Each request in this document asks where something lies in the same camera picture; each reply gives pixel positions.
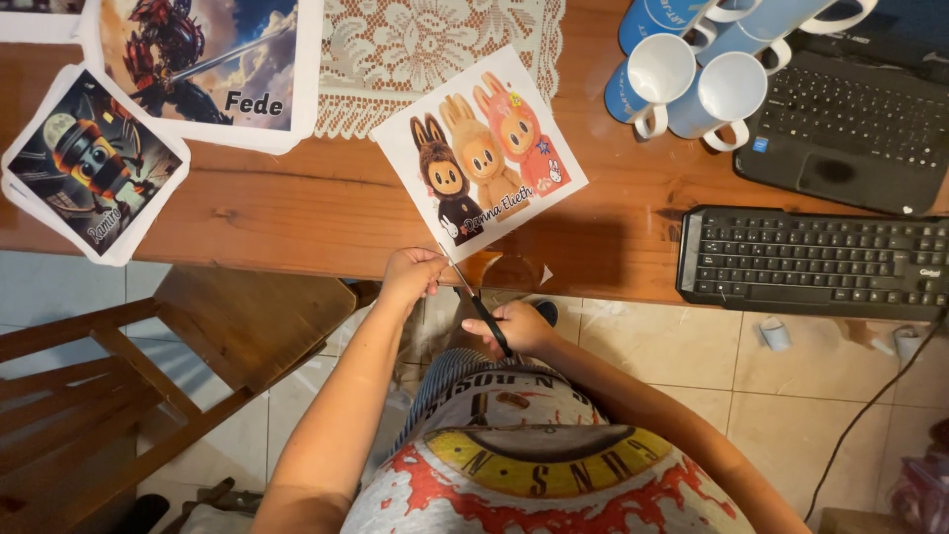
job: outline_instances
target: laptop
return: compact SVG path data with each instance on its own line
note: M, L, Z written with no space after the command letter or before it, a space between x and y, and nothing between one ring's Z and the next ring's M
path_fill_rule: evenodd
M819 18L840 19L839 2ZM788 37L791 62L734 153L742 178L922 217L949 169L949 0L880 0L843 33Z

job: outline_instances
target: mug handle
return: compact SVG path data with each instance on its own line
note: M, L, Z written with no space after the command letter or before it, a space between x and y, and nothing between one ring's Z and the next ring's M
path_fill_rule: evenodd
M642 113L636 119L636 131L640 132L643 139L652 139L662 135L669 128L669 115L665 112L665 104L653 105L652 115L656 118L656 124L652 130L649 129L649 124L646 123L646 119L649 118L648 113Z
M801 25L801 29L807 33L817 33L818 35L824 33L836 33L838 31L844 31L845 29L851 29L860 21L864 20L866 16L870 14L873 8L877 6L877 0L857 0L857 3L863 7L863 10L850 18L846 18L844 20L810 19Z
M705 142L709 144L709 146L719 152L731 152L733 150L737 150L739 147L744 146L744 144L748 142L748 126L744 121L734 121L730 123L729 126L731 126L732 130L735 132L734 144L728 144L719 139L718 136L715 135L716 130L706 132L705 135L702 136L702 139L704 139Z
M705 18L714 22L735 22L754 11L754 8L757 8L761 1L754 0L754 5L744 10L724 10L719 6L712 6L708 11L705 11Z
M692 48L692 53L698 54L715 42L716 37L718 37L718 29L716 29L714 24L704 19L696 23L695 29L697 32L705 36L705 44L701 47L690 45Z
M777 55L777 66L765 70L765 74L771 76L778 70L787 67L788 63L791 62L791 47L788 46L788 42L784 39L775 39L769 46Z

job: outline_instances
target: lace doily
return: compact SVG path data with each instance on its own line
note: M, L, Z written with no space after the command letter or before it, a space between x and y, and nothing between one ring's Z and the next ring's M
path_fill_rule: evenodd
M326 0L316 135L369 130L511 44L547 105L567 0Z

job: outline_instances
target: laptop touchpad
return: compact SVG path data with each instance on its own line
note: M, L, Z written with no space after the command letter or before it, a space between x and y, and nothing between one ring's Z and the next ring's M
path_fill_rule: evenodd
M819 197L863 203L864 191L859 185L857 169L848 162L810 154L797 182L798 190Z

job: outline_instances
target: robot image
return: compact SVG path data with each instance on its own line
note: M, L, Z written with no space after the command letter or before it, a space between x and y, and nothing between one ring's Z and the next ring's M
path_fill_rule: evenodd
M125 43L122 59L138 91L129 95L154 117L161 117L164 105L172 104L188 121L233 124L234 119L217 108L211 95L192 78L260 47L287 29L275 31L244 43L206 61L204 32L197 18L189 18L192 0L138 0L130 21L139 23ZM158 50L158 61L152 55Z
M92 194L92 205L50 205L67 213L102 214L117 209L120 219L127 219L131 215L132 207L127 201L118 198L119 191L131 183L135 193L147 198L155 189L155 185L147 179L134 180L129 168L131 166L135 170L135 178L141 178L144 158L137 121L121 105L109 103L108 108L101 113L102 120L122 123L121 135L106 139L95 122L95 112L87 96L83 96L80 108L81 110L74 113L51 115L43 125L43 140L49 147L56 168L63 173L61 176L71 177L88 189ZM129 149L134 152L134 156L124 156L119 151L128 152ZM27 178L44 177L27 175ZM99 198L110 200L117 207L105 207L99 203Z

